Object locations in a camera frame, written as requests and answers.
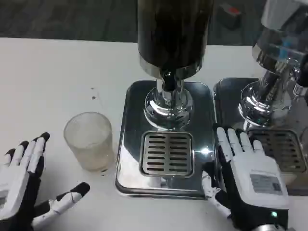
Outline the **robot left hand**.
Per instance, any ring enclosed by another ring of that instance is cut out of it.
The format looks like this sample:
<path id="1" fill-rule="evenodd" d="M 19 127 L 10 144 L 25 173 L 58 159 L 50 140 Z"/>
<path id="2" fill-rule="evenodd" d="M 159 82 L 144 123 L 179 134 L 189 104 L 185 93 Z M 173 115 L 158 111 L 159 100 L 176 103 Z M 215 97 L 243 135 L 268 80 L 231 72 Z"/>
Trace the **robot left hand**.
<path id="1" fill-rule="evenodd" d="M 0 229 L 39 231 L 72 208 L 90 190 L 86 182 L 37 205 L 44 170 L 47 132 L 23 141 L 3 156 L 0 165 Z"/>

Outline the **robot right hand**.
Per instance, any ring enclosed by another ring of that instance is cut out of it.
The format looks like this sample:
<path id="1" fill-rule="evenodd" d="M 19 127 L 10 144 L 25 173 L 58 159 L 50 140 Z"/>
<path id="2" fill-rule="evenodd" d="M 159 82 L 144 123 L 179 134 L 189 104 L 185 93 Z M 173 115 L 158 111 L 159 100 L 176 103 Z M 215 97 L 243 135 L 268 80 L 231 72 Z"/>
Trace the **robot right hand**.
<path id="1" fill-rule="evenodd" d="M 277 162 L 240 129 L 214 124 L 213 131 L 225 188 L 207 162 L 201 183 L 208 202 L 240 231 L 287 230 L 289 195 Z"/>

